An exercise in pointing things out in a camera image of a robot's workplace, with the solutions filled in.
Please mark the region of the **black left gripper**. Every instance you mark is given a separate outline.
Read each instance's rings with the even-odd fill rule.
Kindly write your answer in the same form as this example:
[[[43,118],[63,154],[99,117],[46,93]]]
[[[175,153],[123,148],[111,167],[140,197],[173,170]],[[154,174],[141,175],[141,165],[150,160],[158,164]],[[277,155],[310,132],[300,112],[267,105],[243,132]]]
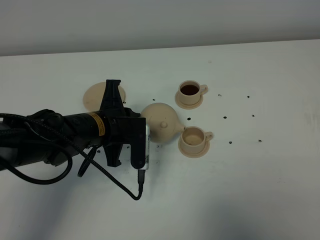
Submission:
[[[123,144],[132,144],[142,139],[140,113],[123,106],[119,92],[121,80],[107,79],[100,113],[106,123],[106,135],[102,145],[108,167],[118,167]]]

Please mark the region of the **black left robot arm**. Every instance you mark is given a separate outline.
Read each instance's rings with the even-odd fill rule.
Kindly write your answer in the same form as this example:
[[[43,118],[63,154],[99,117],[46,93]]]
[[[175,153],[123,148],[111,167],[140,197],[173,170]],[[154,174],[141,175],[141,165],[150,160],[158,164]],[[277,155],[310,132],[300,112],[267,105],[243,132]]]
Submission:
[[[43,109],[26,119],[4,117],[1,131],[19,129],[21,135],[0,138],[0,155],[12,166],[18,167],[36,162],[58,166],[66,162],[63,153],[49,146],[35,145],[33,141],[51,142],[62,146],[72,157],[81,150],[103,147],[107,166],[121,165],[123,145],[130,145],[130,163],[135,169],[146,164],[146,120],[139,113],[123,106],[120,96],[120,80],[108,79],[99,110],[61,115]]]

